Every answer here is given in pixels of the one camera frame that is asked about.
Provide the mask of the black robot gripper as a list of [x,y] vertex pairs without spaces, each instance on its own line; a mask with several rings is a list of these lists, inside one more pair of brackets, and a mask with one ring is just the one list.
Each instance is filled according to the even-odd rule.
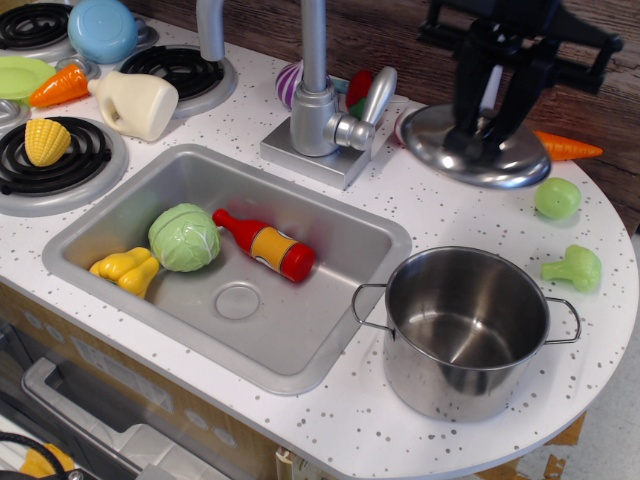
[[[440,20],[441,9],[464,12],[488,29],[463,29]],[[555,45],[569,42],[598,51],[592,64],[535,54],[512,75],[498,115],[487,131],[487,149],[499,146],[519,128],[552,82],[595,94],[611,57],[623,49],[617,34],[607,33],[570,13],[560,1],[432,1],[418,40],[457,53],[453,116],[454,136],[473,136],[481,101],[498,66],[499,36],[506,40],[539,38]]]

